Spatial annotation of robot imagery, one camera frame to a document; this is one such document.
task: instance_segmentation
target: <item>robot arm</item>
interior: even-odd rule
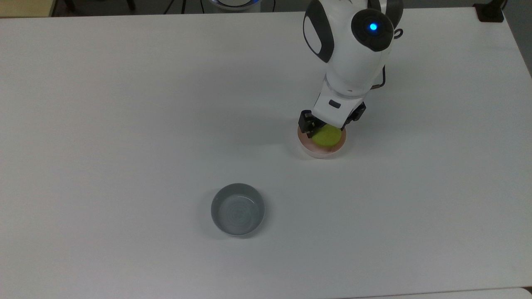
[[[363,100],[388,59],[402,9],[401,0],[310,3],[303,22],[305,41],[328,67],[314,108],[301,113],[302,132],[312,137],[326,123],[343,129],[358,120],[365,110]]]

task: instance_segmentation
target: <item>yellow object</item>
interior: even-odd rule
[[[0,18],[46,17],[55,0],[0,0]]]
[[[342,137],[342,131],[336,127],[326,124],[321,128],[314,136],[312,136],[312,141],[319,146],[323,147],[333,147]]]

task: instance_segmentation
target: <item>gray bowl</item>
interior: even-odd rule
[[[211,217],[226,234],[243,236],[261,224],[264,210],[264,200],[255,188],[231,184],[216,193],[211,204]]]

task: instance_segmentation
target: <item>yellow sponge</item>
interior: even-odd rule
[[[319,146],[333,147],[340,142],[341,137],[342,130],[333,127],[330,124],[326,124],[314,136],[312,136],[312,141]]]

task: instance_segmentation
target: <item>table surface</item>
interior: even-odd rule
[[[56,0],[1,0],[0,18],[50,16]]]
[[[372,297],[373,299],[531,299],[532,294],[523,288],[473,290],[417,295]]]
[[[303,13],[0,20],[0,294],[343,298],[532,285],[532,80],[506,22],[405,10],[340,156],[297,144]],[[247,238],[210,203],[265,197]]]

